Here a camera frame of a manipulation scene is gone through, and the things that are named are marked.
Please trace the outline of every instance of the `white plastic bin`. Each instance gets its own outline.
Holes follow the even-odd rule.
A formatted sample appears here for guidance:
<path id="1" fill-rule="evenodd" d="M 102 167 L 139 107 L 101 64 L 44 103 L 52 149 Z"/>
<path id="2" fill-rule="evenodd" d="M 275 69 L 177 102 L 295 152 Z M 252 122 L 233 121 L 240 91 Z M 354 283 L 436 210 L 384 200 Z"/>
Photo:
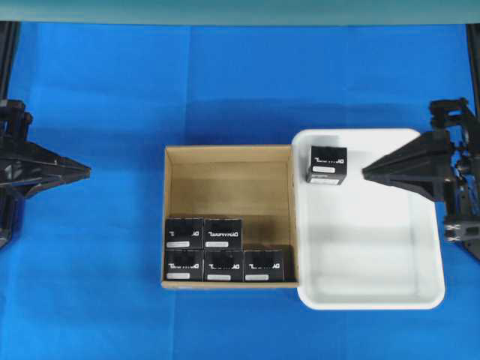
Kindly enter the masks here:
<path id="1" fill-rule="evenodd" d="M 430 309 L 445 295 L 434 203 L 362 176 L 419 133 L 305 130 L 292 142 L 300 299 L 310 308 Z M 348 148 L 342 185 L 305 181 L 311 145 Z"/>

